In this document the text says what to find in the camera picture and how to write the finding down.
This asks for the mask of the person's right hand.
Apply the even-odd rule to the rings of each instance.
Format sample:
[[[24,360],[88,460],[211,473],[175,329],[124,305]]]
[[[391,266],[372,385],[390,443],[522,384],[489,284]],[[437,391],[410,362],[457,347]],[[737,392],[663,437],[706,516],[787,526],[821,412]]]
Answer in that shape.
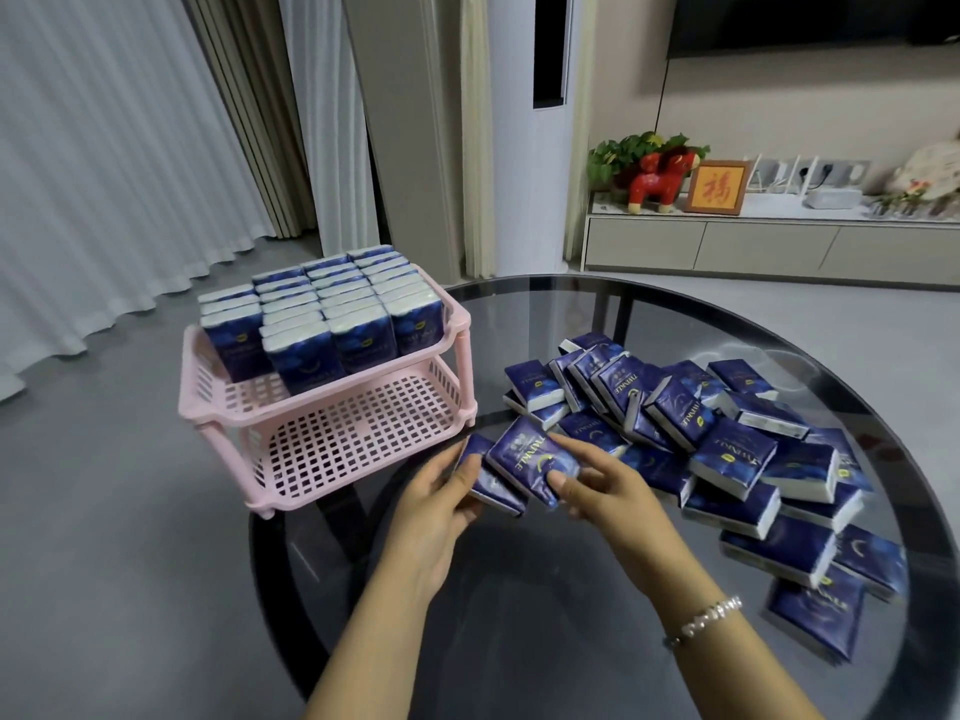
[[[601,473],[601,509],[578,517],[596,527],[664,627],[679,625],[723,598],[636,470],[593,444],[555,435],[580,472]]]

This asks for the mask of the blue tissue packet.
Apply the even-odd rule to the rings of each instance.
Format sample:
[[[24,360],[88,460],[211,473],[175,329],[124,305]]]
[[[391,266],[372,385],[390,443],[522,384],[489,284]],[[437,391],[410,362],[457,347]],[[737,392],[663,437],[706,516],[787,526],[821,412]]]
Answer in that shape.
[[[453,471],[461,470],[472,455],[479,456],[479,471],[470,494],[487,506],[496,508],[512,518],[520,518],[526,513],[527,499],[510,483],[506,482],[487,464],[487,456],[494,442],[479,433],[469,435],[462,444]]]
[[[549,511],[561,503],[548,483],[549,473],[559,472],[577,480],[581,472],[578,460],[525,415],[510,423],[486,450],[484,464],[522,496],[534,499]]]

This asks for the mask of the person's left forearm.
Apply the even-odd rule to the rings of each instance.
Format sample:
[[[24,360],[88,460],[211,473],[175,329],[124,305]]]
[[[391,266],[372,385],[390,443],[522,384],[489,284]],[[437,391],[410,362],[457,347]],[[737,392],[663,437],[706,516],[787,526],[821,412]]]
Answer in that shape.
[[[376,573],[301,720],[408,720],[429,606],[442,584]]]

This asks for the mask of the pink plastic two-tier rack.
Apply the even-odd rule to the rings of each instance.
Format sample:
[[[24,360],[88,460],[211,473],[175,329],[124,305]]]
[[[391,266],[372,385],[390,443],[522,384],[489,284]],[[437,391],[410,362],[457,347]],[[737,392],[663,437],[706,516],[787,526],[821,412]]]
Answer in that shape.
[[[198,324],[183,332],[177,410],[265,520],[436,447],[474,426],[472,317],[422,267],[446,317],[436,344],[306,393],[278,375],[231,384]]]

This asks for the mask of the pile of loose tissue packs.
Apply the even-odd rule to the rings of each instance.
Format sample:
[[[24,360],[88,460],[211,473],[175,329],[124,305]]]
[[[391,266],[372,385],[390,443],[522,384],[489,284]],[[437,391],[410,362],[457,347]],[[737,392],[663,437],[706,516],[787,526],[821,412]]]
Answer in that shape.
[[[845,431],[812,425],[749,362],[656,365],[589,332],[505,375],[518,417],[619,459],[772,575],[765,614],[832,664],[853,660],[868,594],[906,595],[905,549],[855,524],[874,489]]]

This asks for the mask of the white tower air conditioner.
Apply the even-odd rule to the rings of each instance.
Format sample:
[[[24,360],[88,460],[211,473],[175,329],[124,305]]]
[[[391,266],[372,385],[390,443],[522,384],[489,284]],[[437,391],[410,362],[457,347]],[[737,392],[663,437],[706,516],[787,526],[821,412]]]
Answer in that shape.
[[[497,277],[555,275],[581,223],[598,0],[486,0]]]

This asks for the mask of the low white media cabinet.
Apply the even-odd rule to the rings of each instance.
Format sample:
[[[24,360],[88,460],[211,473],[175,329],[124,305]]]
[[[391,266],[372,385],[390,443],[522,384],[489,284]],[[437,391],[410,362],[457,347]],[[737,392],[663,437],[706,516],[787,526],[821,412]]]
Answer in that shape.
[[[960,292],[960,218],[817,210],[797,195],[748,194],[739,216],[629,214],[596,194],[582,271],[617,271]]]

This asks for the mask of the gold framed picture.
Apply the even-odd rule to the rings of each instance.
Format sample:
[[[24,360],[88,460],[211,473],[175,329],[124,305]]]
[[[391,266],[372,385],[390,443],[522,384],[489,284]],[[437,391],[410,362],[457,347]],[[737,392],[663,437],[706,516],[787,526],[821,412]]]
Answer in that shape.
[[[686,214],[738,217],[752,170],[749,160],[704,160],[693,170],[681,210]]]

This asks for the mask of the green potted plant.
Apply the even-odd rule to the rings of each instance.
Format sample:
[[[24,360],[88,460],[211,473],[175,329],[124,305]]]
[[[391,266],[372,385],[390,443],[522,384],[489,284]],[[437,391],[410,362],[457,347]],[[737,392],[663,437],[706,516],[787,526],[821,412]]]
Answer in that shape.
[[[690,149],[701,159],[707,158],[712,148],[690,143],[690,138],[677,134],[668,138],[654,131],[631,134],[619,141],[598,143],[588,154],[587,181],[592,191],[628,190],[632,180],[641,172],[643,156],[662,154],[673,149]]]

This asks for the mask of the white antenna router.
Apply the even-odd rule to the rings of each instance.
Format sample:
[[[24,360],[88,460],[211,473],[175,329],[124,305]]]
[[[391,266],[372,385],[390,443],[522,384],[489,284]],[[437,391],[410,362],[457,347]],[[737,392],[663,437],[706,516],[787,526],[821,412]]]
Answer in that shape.
[[[819,160],[819,156],[777,158],[758,154],[752,160],[746,193],[799,196],[805,191],[810,169]]]

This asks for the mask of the white sheer curtain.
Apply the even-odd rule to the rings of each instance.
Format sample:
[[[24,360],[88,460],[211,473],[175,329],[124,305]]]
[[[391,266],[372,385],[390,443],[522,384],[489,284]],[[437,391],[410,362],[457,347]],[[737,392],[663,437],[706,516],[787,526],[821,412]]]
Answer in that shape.
[[[323,255],[380,244],[362,91],[342,0],[278,0]]]
[[[0,0],[0,402],[274,234],[183,0]]]

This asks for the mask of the beige drape curtain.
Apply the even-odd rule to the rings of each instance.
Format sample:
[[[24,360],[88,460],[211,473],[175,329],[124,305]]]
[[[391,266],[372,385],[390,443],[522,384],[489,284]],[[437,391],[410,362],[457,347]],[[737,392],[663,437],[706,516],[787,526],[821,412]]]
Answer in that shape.
[[[273,235],[318,234],[280,0],[182,0]]]

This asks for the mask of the floral decorative plate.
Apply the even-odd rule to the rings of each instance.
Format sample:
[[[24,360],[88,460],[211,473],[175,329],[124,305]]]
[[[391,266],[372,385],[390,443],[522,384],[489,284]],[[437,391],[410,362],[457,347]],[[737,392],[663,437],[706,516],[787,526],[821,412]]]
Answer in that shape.
[[[896,168],[885,194],[933,202],[960,191],[960,137],[916,150]]]

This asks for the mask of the wall power sockets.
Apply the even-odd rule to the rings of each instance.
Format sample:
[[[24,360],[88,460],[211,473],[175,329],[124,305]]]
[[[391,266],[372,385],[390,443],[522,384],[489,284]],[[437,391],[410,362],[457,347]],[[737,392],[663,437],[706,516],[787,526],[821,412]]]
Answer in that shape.
[[[791,181],[797,192],[816,189],[862,189],[872,161],[867,159],[802,159]]]

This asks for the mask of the black wall television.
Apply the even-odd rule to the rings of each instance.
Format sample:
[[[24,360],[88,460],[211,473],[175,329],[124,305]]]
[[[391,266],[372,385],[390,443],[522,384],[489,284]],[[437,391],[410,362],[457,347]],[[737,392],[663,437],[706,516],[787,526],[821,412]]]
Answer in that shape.
[[[960,43],[960,0],[676,0],[668,59]]]

